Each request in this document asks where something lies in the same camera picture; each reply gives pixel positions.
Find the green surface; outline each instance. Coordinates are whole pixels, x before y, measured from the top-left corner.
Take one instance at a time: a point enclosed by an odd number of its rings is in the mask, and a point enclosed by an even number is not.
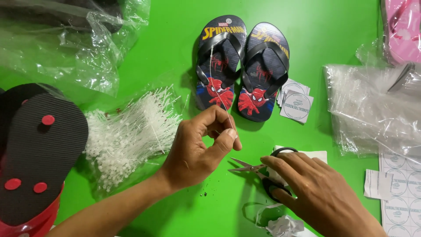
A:
[[[328,163],[346,178],[364,206],[380,220],[380,202],[363,196],[364,171],[378,170],[378,160],[340,156],[332,142],[322,76],[322,66],[328,63],[359,64],[355,50],[378,35],[378,0],[153,0],[149,26],[142,30],[119,69],[118,97],[138,92],[158,78],[164,84],[174,83],[176,93],[185,100],[195,90],[192,66],[197,37],[208,21],[226,14],[242,18],[248,31],[259,22],[270,22],[284,33],[290,46],[290,78],[309,86],[310,96],[314,97],[307,123],[302,125],[279,116],[279,107],[275,107],[269,121],[255,123],[241,117],[234,105],[229,112],[236,121],[243,150],[231,152],[203,184],[182,190],[146,210],[120,236],[267,236],[265,230],[255,227],[254,221],[257,211],[273,202],[257,176],[229,173],[227,169],[233,165],[228,157],[258,164],[259,157],[270,154],[275,145],[327,151]],[[26,82],[6,70],[0,71],[0,78],[0,86],[5,89]],[[85,90],[73,94],[72,99],[77,102],[87,97],[96,101],[105,98],[98,94],[87,96]],[[186,109],[186,118],[198,113],[193,100]],[[205,143],[211,145],[211,140],[205,138]],[[79,160],[67,177],[56,224],[95,203],[84,170],[85,163]],[[268,220],[284,213],[295,216],[285,208],[266,209],[261,224],[265,226]]]

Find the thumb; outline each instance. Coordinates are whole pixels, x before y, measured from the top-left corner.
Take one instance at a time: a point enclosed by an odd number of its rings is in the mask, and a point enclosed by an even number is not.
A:
[[[280,203],[284,204],[286,207],[291,209],[291,211],[294,211],[295,208],[295,198],[289,195],[287,192],[285,192],[282,189],[275,188],[271,191],[271,194],[280,201]]]
[[[225,129],[215,139],[213,145],[205,151],[204,155],[207,157],[207,159],[216,159],[221,161],[228,154],[228,152],[232,150],[236,137],[237,132],[234,129]]]

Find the flip flop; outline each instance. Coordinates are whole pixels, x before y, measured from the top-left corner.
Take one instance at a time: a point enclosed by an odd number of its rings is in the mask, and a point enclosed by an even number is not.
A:
[[[238,98],[238,109],[244,117],[256,122],[270,118],[277,91],[288,80],[289,56],[288,42],[278,28],[267,22],[253,28]]]
[[[15,100],[3,95],[0,104]],[[88,123],[74,103],[41,93],[14,111],[10,127],[2,132],[8,135],[1,161],[0,222],[18,226],[57,199],[85,149]]]
[[[240,76],[238,61],[244,63],[247,32],[237,16],[225,15],[210,21],[199,37],[196,74],[199,78],[196,104],[205,110],[218,105],[228,110],[234,99],[234,82]]]

